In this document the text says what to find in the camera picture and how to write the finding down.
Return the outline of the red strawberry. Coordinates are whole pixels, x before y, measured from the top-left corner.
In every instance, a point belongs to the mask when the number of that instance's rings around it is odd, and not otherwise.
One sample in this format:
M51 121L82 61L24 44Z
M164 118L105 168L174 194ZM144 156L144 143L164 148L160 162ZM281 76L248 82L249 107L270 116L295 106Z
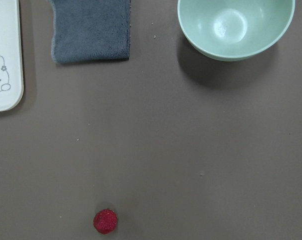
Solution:
M93 226L100 234L109 234L113 232L117 227L117 215L110 209L104 209L99 211L94 219Z

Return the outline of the grey folded cloth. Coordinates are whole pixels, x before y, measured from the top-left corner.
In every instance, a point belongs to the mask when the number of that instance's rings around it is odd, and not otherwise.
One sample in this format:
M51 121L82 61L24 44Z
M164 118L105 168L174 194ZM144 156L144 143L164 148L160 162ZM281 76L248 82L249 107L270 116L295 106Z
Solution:
M129 0L52 0L51 57L58 64L130 57Z

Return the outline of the cream rabbit tray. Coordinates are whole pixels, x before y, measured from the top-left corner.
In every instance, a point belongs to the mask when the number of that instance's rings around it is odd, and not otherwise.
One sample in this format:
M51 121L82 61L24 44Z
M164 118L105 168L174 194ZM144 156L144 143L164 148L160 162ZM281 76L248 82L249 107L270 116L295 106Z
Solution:
M19 1L0 0L0 112L14 108L23 92Z

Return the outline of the green bowl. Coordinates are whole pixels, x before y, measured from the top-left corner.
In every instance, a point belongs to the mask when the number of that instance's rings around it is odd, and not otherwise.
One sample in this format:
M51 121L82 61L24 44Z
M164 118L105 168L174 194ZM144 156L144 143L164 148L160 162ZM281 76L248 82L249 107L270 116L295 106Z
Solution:
M289 28L295 6L294 0L180 0L177 16L195 50L235 62L275 45Z

